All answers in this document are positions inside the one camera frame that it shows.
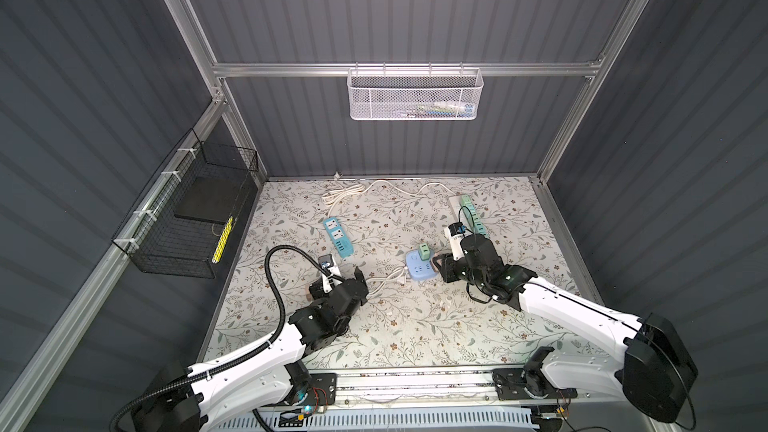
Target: white mesh basket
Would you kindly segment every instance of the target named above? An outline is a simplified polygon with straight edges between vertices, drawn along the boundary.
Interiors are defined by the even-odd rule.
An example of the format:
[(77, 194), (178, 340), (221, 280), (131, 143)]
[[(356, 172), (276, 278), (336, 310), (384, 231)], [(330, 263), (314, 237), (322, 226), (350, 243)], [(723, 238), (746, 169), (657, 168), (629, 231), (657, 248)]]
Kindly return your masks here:
[(403, 75), (350, 69), (346, 84), (354, 120), (473, 120), (483, 82), (480, 70)]

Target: yellow label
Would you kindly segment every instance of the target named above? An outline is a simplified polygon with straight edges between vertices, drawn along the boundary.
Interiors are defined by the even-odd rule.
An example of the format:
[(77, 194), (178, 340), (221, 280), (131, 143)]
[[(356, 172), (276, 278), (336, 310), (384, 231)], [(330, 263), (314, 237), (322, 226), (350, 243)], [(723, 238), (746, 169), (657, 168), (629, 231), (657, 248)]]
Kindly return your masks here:
[(230, 232), (232, 232), (232, 217), (226, 221), (224, 230), (221, 231), (221, 237), (219, 237), (219, 245), (216, 246), (216, 252), (214, 252), (214, 264), (218, 264), (219, 260), (221, 260), (221, 255), (224, 254), (224, 246), (226, 245), (226, 240), (230, 236)]

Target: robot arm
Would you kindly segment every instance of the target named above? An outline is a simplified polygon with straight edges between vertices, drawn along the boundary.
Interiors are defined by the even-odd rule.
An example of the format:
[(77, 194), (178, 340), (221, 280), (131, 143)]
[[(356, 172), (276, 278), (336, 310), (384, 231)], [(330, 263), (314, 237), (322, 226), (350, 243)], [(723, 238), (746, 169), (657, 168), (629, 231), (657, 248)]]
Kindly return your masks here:
[[(254, 408), (301, 402), (311, 386), (310, 374), (301, 359), (344, 334), (352, 315), (368, 295), (368, 286), (358, 268), (355, 278), (343, 282), (338, 273), (334, 274), (330, 292), (324, 292), (323, 285), (328, 282), (323, 279), (325, 276), (310, 286), (315, 300), (288, 318), (283, 331), (267, 349), (218, 374), (170, 390), (133, 408), (131, 417), (136, 431), (207, 432)], [(159, 372), (148, 390), (238, 360), (263, 346), (270, 337), (272, 335), (265, 335), (223, 357), (194, 364), (186, 370), (178, 363), (172, 364)]]
[[(446, 235), (457, 235), (458, 225), (446, 228)], [(454, 249), (456, 241), (454, 237), (451, 242)], [(608, 353), (607, 357), (590, 356), (539, 348), (522, 375), (514, 378), (528, 394), (542, 397), (552, 388), (599, 391), (626, 397), (658, 421), (675, 421), (698, 371), (667, 319), (651, 314), (642, 320), (603, 307), (527, 268), (506, 265), (483, 235), (469, 235), (458, 242), (459, 253), (453, 250), (433, 260), (445, 282), (466, 281), (489, 300), (562, 324)]]

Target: corrugated metal wall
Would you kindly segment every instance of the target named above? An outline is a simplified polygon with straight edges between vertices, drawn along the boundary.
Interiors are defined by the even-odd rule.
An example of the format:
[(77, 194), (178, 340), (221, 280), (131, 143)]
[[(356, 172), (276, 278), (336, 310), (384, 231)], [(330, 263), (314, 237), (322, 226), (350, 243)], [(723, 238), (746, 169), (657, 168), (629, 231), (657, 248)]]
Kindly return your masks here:
[(627, 0), (192, 0), (220, 62), (577, 62)]
[[(210, 96), (162, 0), (0, 0), (0, 31), (1, 397)], [(202, 339), (216, 286), (129, 270), (43, 410), (129, 400), (136, 383), (93, 372), (145, 386), (146, 354)]]
[(351, 120), (341, 78), (228, 82), (272, 176), (332, 176), (535, 173), (584, 79), (488, 78), (476, 120), (442, 122)]
[(768, 0), (653, 0), (550, 181), (606, 304), (676, 324), (702, 430), (765, 428), (766, 34)]
[[(220, 62), (594, 60), (627, 2), (191, 1)], [(577, 83), (487, 79), (474, 121), (360, 124), (349, 118), (342, 80), (230, 79), (272, 176), (534, 172)]]

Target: white power cord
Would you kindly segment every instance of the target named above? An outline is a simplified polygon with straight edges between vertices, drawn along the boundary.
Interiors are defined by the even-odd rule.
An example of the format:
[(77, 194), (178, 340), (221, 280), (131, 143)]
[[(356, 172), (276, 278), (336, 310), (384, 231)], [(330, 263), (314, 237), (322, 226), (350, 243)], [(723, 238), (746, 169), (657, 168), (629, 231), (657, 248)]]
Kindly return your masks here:
[[(337, 175), (335, 176), (337, 181), (339, 180), (339, 177), (340, 176), (337, 173)], [(453, 190), (451, 190), (450, 188), (444, 186), (440, 182), (430, 182), (429, 184), (424, 184), (416, 193), (411, 193), (411, 192), (403, 190), (403, 189), (401, 189), (401, 188), (399, 188), (397, 186), (392, 185), (391, 183), (389, 183), (389, 180), (385, 180), (384, 178), (378, 178), (377, 180), (374, 180), (373, 182), (371, 182), (371, 184), (368, 187), (366, 187), (365, 184), (363, 184), (361, 182), (358, 182), (357, 184), (354, 184), (354, 185), (349, 186), (349, 187), (334, 188), (333, 190), (329, 190), (328, 192), (323, 194), (322, 195), (322, 202), (326, 206), (330, 207), (328, 209), (328, 214), (326, 215), (326, 217), (330, 217), (331, 216), (331, 212), (333, 212), (333, 208), (344, 197), (360, 196), (362, 194), (365, 194), (366, 192), (368, 192), (371, 189), (371, 187), (373, 187), (378, 182), (387, 183), (387, 184), (389, 184), (390, 187), (394, 188), (395, 190), (398, 190), (398, 191), (402, 192), (403, 194), (406, 194), (407, 196), (411, 196), (411, 197), (419, 197), (421, 195), (421, 193), (422, 193), (422, 190), (424, 190), (425, 188), (427, 188), (429, 186), (440, 186), (440, 187), (443, 187), (448, 192), (450, 192), (452, 195), (454, 195), (454, 196), (457, 195)]]
[(369, 298), (378, 297), (378, 293), (381, 292), (384, 286), (391, 282), (400, 282), (401, 284), (405, 284), (406, 278), (407, 278), (407, 274), (406, 274), (405, 267), (395, 268), (395, 270), (390, 272), (389, 275), (387, 275), (386, 277), (368, 277), (366, 278), (366, 282), (380, 282), (380, 284), (377, 285), (372, 292), (368, 293), (368, 297)]

